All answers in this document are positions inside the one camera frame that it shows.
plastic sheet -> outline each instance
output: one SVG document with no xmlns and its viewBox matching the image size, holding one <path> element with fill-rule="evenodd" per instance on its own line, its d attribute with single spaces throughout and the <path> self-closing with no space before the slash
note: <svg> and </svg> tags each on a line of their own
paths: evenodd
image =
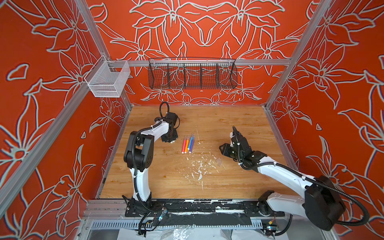
<svg viewBox="0 0 384 240">
<path fill-rule="evenodd" d="M 169 230 L 160 230 L 147 232 L 146 237 L 139 236 L 137 231 L 121 228 L 117 240 L 201 240 L 216 239 L 230 240 L 223 236 L 220 228 L 175 228 Z"/>
<path fill-rule="evenodd" d="M 273 237 L 267 237 L 255 230 L 233 230 L 231 240 L 268 240 Z M 289 240 L 287 234 L 276 236 L 276 240 Z"/>
</svg>

purple marker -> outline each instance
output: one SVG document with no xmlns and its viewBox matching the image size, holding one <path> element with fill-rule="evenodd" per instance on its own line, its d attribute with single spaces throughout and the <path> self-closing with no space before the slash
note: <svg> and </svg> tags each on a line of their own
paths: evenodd
<svg viewBox="0 0 384 240">
<path fill-rule="evenodd" d="M 189 153 L 192 153 L 192 148 L 193 148 L 194 143 L 195 143 L 195 138 L 192 139 L 192 144 L 191 144 L 191 147 L 189 149 Z"/>
</svg>

red wall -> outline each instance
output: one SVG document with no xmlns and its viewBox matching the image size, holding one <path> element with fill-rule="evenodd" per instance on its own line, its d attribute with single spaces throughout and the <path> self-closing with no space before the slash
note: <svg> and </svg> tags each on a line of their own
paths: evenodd
<svg viewBox="0 0 384 240">
<path fill-rule="evenodd" d="M 0 187 L 100 57 L 73 0 L 0 3 Z M 126 114 L 85 97 L 0 220 L 1 239 L 72 239 Z"/>
<path fill-rule="evenodd" d="M 154 57 L 289 58 L 318 1 L 87 0 L 114 60 Z M 151 90 L 144 67 L 131 68 L 132 103 L 263 104 L 283 66 L 240 67 L 232 90 Z"/>
<path fill-rule="evenodd" d="M 384 238 L 383 12 L 382 1 L 335 0 L 271 110 L 299 170 L 369 210 L 365 226 L 335 226 L 341 239 Z M 343 219 L 360 219 L 344 202 Z"/>
</svg>

pink marker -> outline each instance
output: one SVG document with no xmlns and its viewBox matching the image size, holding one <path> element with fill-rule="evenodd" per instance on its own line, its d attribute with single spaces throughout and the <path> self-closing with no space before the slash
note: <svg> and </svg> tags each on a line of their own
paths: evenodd
<svg viewBox="0 0 384 240">
<path fill-rule="evenodd" d="M 187 139 L 184 137 L 184 142 L 183 142 L 183 148 L 181 149 L 181 153 L 184 153 L 185 150 L 185 144 L 187 143 Z"/>
</svg>

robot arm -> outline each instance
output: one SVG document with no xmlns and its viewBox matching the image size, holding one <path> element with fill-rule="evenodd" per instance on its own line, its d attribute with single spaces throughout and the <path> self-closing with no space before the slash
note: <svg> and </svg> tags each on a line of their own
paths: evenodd
<svg viewBox="0 0 384 240">
<path fill-rule="evenodd" d="M 175 113 L 167 113 L 163 118 L 156 118 L 155 124 L 147 128 L 147 130 L 140 130 L 140 134 L 137 136 L 137 132 L 133 131 L 129 135 L 127 148 L 124 153 L 124 161 L 127 163 L 129 170 L 132 173 L 132 179 L 136 178 L 136 189 L 133 198 L 139 200 L 137 193 L 139 193 L 140 199 L 143 202 L 148 202 L 150 205 L 151 191 L 148 184 L 148 168 L 153 160 L 154 143 L 161 137 L 163 142 L 173 143 L 177 138 L 177 131 L 175 128 L 178 116 Z M 136 146 L 142 146 L 142 148 L 135 147 L 135 163 L 137 166 L 137 174 L 135 176 L 135 169 L 132 159 L 132 144 L 135 141 Z"/>
<path fill-rule="evenodd" d="M 274 191 L 265 192 L 258 199 L 260 214 L 268 216 L 274 211 L 282 211 L 300 215 L 308 218 L 320 229 L 327 231 L 332 229 L 335 223 L 346 223 L 338 221 L 346 209 L 339 193 L 355 203 L 358 201 L 343 192 L 334 190 L 334 185 L 329 178 L 325 176 L 315 178 L 297 172 L 279 164 L 263 152 L 252 151 L 247 139 L 235 127 L 230 133 L 230 138 L 230 144 L 225 143 L 220 146 L 220 151 L 224 156 L 233 158 L 245 170 L 253 170 L 276 179 L 298 194 L 298 196 L 291 196 Z M 352 225 L 363 225 L 369 219 L 368 211 L 361 203 L 359 204 L 364 217 L 359 222 L 353 222 Z"/>
</svg>

